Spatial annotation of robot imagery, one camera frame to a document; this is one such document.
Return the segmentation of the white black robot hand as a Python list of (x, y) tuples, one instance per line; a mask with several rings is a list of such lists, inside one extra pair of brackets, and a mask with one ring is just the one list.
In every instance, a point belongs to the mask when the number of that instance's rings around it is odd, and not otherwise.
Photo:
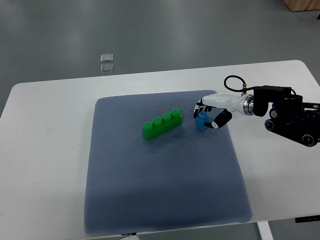
[(254, 114), (254, 97), (251, 94), (236, 96), (231, 94), (214, 93), (202, 97), (194, 106), (193, 118), (196, 119), (202, 111), (210, 112), (212, 109), (221, 109), (214, 120), (205, 123), (209, 129), (219, 129), (232, 119), (232, 113), (237, 111), (245, 116)]

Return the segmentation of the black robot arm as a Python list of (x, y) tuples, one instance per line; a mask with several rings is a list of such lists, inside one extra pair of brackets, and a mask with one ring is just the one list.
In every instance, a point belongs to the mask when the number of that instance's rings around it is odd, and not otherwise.
[(307, 147), (320, 142), (320, 104), (303, 102), (291, 87), (256, 86), (253, 88), (253, 113), (270, 118), (265, 128)]

